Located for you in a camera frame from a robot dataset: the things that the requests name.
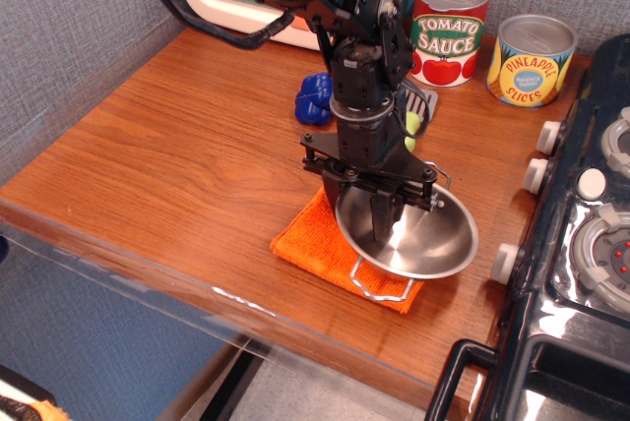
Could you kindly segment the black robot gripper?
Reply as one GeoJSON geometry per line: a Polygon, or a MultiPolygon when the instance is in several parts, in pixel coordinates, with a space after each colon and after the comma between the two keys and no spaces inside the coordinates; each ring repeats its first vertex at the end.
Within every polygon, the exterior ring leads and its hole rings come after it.
{"type": "Polygon", "coordinates": [[[349,186],[370,198],[373,236],[385,242],[405,205],[432,210],[437,168],[409,152],[405,145],[406,108],[390,103],[379,113],[349,110],[339,116],[335,133],[306,133],[304,168],[322,177],[332,211],[349,186]]]}

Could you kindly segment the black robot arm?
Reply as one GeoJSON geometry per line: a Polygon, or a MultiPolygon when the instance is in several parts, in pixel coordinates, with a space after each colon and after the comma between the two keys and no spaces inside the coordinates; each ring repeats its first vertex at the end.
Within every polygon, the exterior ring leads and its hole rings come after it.
{"type": "Polygon", "coordinates": [[[354,186],[370,195],[373,235],[386,241],[406,205],[432,211],[436,170],[405,145],[412,45],[401,0],[255,0],[304,19],[332,79],[335,133],[305,134],[305,169],[331,203],[354,186]]]}

